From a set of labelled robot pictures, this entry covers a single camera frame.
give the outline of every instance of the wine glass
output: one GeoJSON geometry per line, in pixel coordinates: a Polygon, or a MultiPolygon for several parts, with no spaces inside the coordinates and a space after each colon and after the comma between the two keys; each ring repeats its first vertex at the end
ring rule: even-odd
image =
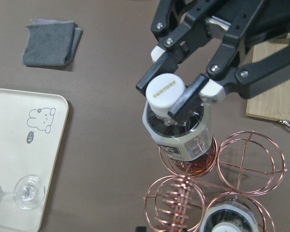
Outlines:
{"type": "Polygon", "coordinates": [[[44,183],[39,177],[28,175],[18,181],[14,192],[4,192],[0,185],[0,202],[7,197],[14,197],[15,203],[21,209],[35,209],[45,197],[44,183]]]}

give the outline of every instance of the beige tray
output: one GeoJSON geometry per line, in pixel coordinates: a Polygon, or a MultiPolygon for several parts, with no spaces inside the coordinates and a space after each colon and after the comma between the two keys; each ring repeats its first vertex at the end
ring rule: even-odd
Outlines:
{"type": "Polygon", "coordinates": [[[59,95],[0,89],[2,189],[13,191],[19,179],[33,174],[42,179],[46,192],[42,204],[28,211],[19,208],[14,198],[3,199],[0,232],[39,230],[68,109],[59,95]]]}

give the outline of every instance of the brown table surface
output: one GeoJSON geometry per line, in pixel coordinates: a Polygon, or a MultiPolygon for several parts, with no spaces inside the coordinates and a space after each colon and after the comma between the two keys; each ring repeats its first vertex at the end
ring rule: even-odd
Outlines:
{"type": "MultiPolygon", "coordinates": [[[[0,0],[0,87],[54,93],[70,105],[40,231],[133,232],[147,225],[143,197],[169,175],[142,124],[145,98],[136,83],[150,68],[156,45],[150,25],[157,0],[0,0]],[[84,30],[75,60],[56,70],[29,68],[21,57],[38,18],[74,20],[84,30]]],[[[204,72],[218,47],[212,41],[177,72],[186,83],[204,72]]],[[[276,231],[290,231],[290,133],[245,115],[246,101],[230,94],[212,107],[220,144],[234,132],[257,130],[284,152],[282,184],[259,198],[276,231]]]]}

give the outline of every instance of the glass stem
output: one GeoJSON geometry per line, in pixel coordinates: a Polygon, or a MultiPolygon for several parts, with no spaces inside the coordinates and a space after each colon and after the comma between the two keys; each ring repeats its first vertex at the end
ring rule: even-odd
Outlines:
{"type": "Polygon", "coordinates": [[[28,195],[29,195],[29,189],[26,187],[23,187],[22,190],[17,191],[17,192],[3,192],[4,198],[16,197],[16,196],[26,197],[28,195]]]}

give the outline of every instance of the amber liquid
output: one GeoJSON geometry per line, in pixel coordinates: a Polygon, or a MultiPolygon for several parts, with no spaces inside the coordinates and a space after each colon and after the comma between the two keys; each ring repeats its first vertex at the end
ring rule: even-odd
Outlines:
{"type": "Polygon", "coordinates": [[[217,148],[215,146],[215,142],[212,142],[212,145],[208,149],[208,151],[196,158],[193,161],[180,161],[171,159],[175,166],[188,174],[202,174],[211,169],[214,165],[217,156],[217,148]]]}

